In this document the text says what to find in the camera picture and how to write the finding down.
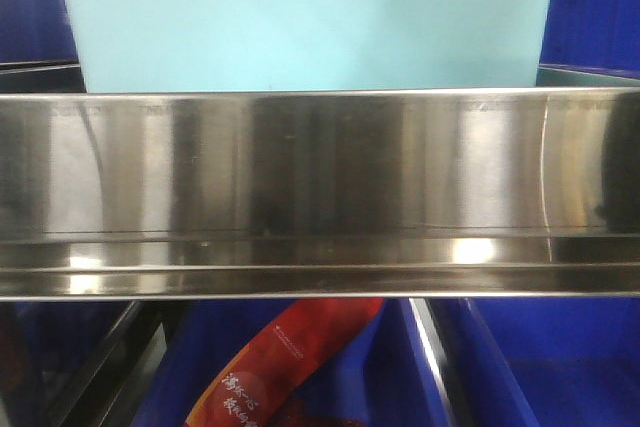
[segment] red snack package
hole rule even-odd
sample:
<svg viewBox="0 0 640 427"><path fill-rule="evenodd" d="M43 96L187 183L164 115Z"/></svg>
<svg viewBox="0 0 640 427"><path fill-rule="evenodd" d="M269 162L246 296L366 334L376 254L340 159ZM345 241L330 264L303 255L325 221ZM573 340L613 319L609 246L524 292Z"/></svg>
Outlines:
<svg viewBox="0 0 640 427"><path fill-rule="evenodd" d="M375 317L382 299L304 299L262 329L196 402L185 427L264 427L289 394Z"/></svg>

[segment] light blue plastic bin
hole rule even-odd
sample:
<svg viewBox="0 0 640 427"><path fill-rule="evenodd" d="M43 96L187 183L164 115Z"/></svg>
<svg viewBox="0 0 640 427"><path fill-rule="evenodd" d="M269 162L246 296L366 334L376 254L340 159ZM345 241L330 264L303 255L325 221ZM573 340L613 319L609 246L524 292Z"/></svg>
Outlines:
<svg viewBox="0 0 640 427"><path fill-rule="evenodd" d="M67 0L90 92L532 86L548 0Z"/></svg>

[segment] blue storage bin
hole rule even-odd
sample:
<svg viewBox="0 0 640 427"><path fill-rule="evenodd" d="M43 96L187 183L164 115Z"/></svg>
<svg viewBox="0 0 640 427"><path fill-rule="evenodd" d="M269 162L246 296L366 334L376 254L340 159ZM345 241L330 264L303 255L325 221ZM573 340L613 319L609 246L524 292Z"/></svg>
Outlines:
<svg viewBox="0 0 640 427"><path fill-rule="evenodd" d="M541 60L640 70L640 0L551 0Z"/></svg>
<svg viewBox="0 0 640 427"><path fill-rule="evenodd" d="M640 299L461 299L437 310L480 425L640 425Z"/></svg>
<svg viewBox="0 0 640 427"><path fill-rule="evenodd" d="M76 58L64 0L0 0L0 63Z"/></svg>
<svg viewBox="0 0 640 427"><path fill-rule="evenodd" d="M126 302L28 302L17 306L29 349L43 371L78 369Z"/></svg>
<svg viewBox="0 0 640 427"><path fill-rule="evenodd" d="M181 427L215 376L290 302L198 302L158 368L133 427ZM449 425L407 300L387 301L295 395L312 415L357 419L367 427Z"/></svg>
<svg viewBox="0 0 640 427"><path fill-rule="evenodd" d="M549 0L67 0L89 92L533 86Z"/></svg>

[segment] metal rail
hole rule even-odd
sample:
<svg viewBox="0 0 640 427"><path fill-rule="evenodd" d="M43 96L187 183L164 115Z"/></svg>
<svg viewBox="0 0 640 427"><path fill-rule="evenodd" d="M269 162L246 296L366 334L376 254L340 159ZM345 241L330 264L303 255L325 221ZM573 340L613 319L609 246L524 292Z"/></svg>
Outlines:
<svg viewBox="0 0 640 427"><path fill-rule="evenodd" d="M640 89L0 96L0 298L640 293Z"/></svg>

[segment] storage crate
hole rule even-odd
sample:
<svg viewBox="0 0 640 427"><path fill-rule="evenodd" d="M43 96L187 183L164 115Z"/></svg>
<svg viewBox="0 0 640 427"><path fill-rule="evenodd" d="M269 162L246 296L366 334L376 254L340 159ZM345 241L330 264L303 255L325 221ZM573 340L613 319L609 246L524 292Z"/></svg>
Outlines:
<svg viewBox="0 0 640 427"><path fill-rule="evenodd" d="M38 368L77 370L107 333L125 302L28 302L18 318Z"/></svg>
<svg viewBox="0 0 640 427"><path fill-rule="evenodd" d="M551 0L542 62L640 70L640 0Z"/></svg>
<svg viewBox="0 0 640 427"><path fill-rule="evenodd" d="M549 0L67 0L90 92L533 86Z"/></svg>
<svg viewBox="0 0 640 427"><path fill-rule="evenodd" d="M640 299L461 299L437 311L481 426L639 425Z"/></svg>
<svg viewBox="0 0 640 427"><path fill-rule="evenodd" d="M75 58L64 0L0 0L0 63Z"/></svg>
<svg viewBox="0 0 640 427"><path fill-rule="evenodd" d="M170 345L133 427L181 427L209 383L289 303L198 302ZM367 427L449 425L407 300L387 301L295 395L312 415L356 419Z"/></svg>

